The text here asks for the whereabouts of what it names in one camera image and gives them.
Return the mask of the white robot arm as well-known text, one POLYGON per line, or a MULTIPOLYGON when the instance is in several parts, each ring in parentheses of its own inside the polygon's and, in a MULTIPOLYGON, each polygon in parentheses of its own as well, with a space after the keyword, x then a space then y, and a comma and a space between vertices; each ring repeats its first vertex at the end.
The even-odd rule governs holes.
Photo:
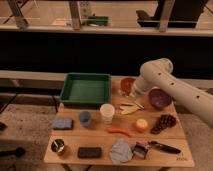
POLYGON ((168 58, 145 62, 130 95, 141 96, 159 87, 213 128, 213 95, 174 77, 172 71, 173 64, 168 58))

